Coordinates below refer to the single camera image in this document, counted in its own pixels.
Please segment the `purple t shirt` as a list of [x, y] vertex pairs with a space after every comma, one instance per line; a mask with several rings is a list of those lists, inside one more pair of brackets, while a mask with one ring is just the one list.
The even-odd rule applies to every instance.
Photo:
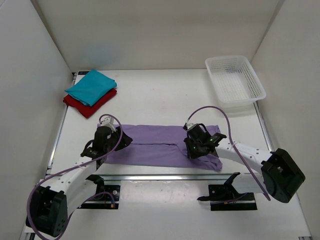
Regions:
[[184, 142], [187, 134], [181, 126], [124, 124], [122, 129], [132, 138], [132, 142], [128, 147], [107, 156], [106, 164], [192, 168], [218, 172], [223, 168], [223, 163], [214, 155], [189, 159]]

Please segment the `blue t shirt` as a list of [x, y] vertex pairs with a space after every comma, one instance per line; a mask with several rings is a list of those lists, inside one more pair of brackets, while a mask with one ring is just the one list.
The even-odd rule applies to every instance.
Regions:
[[115, 80], [93, 69], [74, 86], [66, 89], [65, 92], [85, 106], [92, 107], [107, 92], [116, 87]]

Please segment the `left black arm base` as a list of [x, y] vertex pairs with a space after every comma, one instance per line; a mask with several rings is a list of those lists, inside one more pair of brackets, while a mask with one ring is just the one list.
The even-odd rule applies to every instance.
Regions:
[[87, 180], [96, 186], [95, 195], [85, 201], [79, 209], [117, 210], [119, 208], [121, 183], [105, 180], [98, 175], [90, 175]]

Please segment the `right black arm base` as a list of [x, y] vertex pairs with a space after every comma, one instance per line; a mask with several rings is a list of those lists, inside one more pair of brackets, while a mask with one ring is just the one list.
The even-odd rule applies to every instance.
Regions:
[[233, 186], [239, 172], [233, 173], [223, 184], [209, 184], [208, 196], [197, 198], [209, 202], [211, 211], [256, 211], [257, 204], [253, 192], [239, 193]]

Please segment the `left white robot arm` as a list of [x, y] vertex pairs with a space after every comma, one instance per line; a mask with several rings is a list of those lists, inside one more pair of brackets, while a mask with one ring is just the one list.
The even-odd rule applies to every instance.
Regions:
[[34, 188], [27, 201], [25, 224], [37, 234], [59, 239], [73, 212], [83, 203], [110, 200], [114, 208], [115, 198], [106, 191], [105, 180], [96, 171], [108, 154], [128, 147], [132, 141], [120, 126], [99, 126], [71, 171], [48, 177]]

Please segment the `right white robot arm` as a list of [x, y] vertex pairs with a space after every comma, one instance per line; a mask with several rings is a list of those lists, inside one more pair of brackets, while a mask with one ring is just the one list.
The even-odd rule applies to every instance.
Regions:
[[231, 160], [244, 165], [251, 177], [275, 200], [288, 203], [306, 180], [305, 174], [284, 149], [260, 150], [237, 143], [222, 133], [210, 134], [202, 123], [183, 126], [187, 157], [197, 159], [207, 155]]

